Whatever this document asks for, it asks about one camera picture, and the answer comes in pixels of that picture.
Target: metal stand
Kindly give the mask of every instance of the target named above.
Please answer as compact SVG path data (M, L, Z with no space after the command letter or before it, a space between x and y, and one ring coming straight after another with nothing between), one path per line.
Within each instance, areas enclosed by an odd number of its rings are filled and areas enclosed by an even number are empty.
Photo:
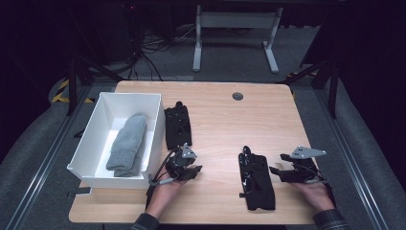
M196 46L194 48L193 71L200 71L200 60L202 54L201 29L206 28L253 28L270 29L271 34L267 41L263 41L263 49L268 58L272 73L278 73L278 65L272 53L272 44L277 33L278 25L282 16L282 8L276 12L213 12L202 11L197 6L196 12Z

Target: sleeve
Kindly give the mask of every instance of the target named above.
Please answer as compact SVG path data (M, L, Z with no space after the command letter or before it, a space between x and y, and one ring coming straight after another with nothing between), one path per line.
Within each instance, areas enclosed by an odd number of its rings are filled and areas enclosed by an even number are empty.
M150 214L142 213L137 220L131 225L131 230L156 230L159 221Z
M326 210L313 217L319 230L349 230L350 226L337 209Z

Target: metal bracket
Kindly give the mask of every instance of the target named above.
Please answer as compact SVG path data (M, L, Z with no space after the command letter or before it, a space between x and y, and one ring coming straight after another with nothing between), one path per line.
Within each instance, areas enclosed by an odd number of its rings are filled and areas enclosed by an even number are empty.
M78 187L75 190L69 190L66 195L67 198L75 198L76 196L86 196L92 194L92 188L90 187Z
M194 153L194 151L188 146L188 143L183 144L182 157L183 158L196 158L197 157L196 153Z
M306 147L297 147L292 154L290 154L290 158L292 159L307 159L311 157L317 157L326 155L327 153L324 150L317 150L317 149L310 149Z

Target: gray sock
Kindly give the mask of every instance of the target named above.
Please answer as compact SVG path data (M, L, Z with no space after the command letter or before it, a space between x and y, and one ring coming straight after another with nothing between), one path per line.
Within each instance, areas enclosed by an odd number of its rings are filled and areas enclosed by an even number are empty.
M143 141L146 126L147 118L144 115L136 114L128 118L111 147L111 155L106 164L108 170L131 169Z
M129 170L116 170L114 177L130 177L140 173L141 163L143 160L144 151L146 150L146 136L144 135L143 142L134 157L134 162Z

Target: person's hand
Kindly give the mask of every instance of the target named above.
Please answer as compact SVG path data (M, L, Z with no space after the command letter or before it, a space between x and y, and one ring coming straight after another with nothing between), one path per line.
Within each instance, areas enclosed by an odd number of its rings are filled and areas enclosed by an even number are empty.
M168 178L170 178L170 176L167 173L165 173L161 177L162 180ZM174 180L168 184L156 186L152 194L151 202L148 204L148 207L146 209L146 213L154 216L157 219L161 217L161 215L169 206L170 202L176 197L179 190L187 182L188 182L187 180L185 181Z
M313 206L317 213L335 209L331 199L328 196L326 186L323 183L290 183L294 187L298 188L307 201Z

